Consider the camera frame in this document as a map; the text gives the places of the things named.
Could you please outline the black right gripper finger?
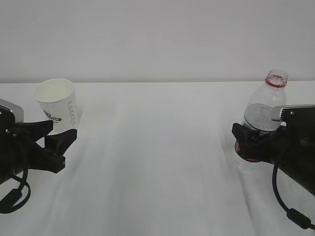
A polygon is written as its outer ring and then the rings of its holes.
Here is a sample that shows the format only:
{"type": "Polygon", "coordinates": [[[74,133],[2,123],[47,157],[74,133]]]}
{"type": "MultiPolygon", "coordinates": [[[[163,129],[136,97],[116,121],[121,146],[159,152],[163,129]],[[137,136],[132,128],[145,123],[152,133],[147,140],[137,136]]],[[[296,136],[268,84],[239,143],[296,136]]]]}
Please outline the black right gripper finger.
{"type": "Polygon", "coordinates": [[[236,139],[234,149],[239,157],[248,162],[273,162],[269,146],[273,132],[249,129],[233,123],[232,134],[236,139]]]}

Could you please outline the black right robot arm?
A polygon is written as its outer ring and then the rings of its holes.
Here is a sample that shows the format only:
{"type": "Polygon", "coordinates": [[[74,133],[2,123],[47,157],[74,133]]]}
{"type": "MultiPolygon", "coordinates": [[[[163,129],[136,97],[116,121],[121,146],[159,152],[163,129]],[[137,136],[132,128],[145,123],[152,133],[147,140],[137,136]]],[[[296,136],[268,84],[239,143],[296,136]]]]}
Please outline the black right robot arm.
{"type": "Polygon", "coordinates": [[[275,164],[281,158],[279,169],[304,187],[315,193],[315,141],[298,137],[287,127],[263,134],[241,124],[232,125],[236,138],[235,151],[248,162],[275,164]]]}

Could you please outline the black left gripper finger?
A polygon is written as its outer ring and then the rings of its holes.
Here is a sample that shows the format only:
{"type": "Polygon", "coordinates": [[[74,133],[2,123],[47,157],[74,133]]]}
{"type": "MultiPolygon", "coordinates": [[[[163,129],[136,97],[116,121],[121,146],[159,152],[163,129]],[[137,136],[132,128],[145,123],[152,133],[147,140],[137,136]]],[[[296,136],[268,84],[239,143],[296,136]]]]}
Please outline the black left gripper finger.
{"type": "Polygon", "coordinates": [[[76,139],[76,129],[70,129],[55,135],[47,135],[44,137],[45,149],[51,152],[54,156],[63,156],[76,139]]]}
{"type": "Polygon", "coordinates": [[[52,120],[18,123],[14,126],[15,134],[27,136],[35,142],[47,136],[52,130],[52,120]]]}

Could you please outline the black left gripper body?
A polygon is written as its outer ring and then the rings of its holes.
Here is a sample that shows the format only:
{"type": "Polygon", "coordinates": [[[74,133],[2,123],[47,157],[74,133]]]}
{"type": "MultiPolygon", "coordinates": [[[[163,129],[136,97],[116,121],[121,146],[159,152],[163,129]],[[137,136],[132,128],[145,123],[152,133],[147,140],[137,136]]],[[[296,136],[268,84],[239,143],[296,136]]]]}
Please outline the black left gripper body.
{"type": "Polygon", "coordinates": [[[64,156],[54,156],[45,149],[44,137],[33,141],[14,133],[14,120],[0,118],[0,182],[27,173],[29,169],[58,173],[64,169],[64,156]]]}

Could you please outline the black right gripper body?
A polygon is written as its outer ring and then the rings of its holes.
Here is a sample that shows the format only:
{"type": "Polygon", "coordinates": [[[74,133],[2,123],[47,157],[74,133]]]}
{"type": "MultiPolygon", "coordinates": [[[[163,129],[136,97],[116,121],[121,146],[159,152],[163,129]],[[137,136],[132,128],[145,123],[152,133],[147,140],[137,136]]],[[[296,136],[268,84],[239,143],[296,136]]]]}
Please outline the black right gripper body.
{"type": "Polygon", "coordinates": [[[274,164],[283,172],[315,171],[315,126],[282,126],[255,148],[256,160],[274,164]]]}

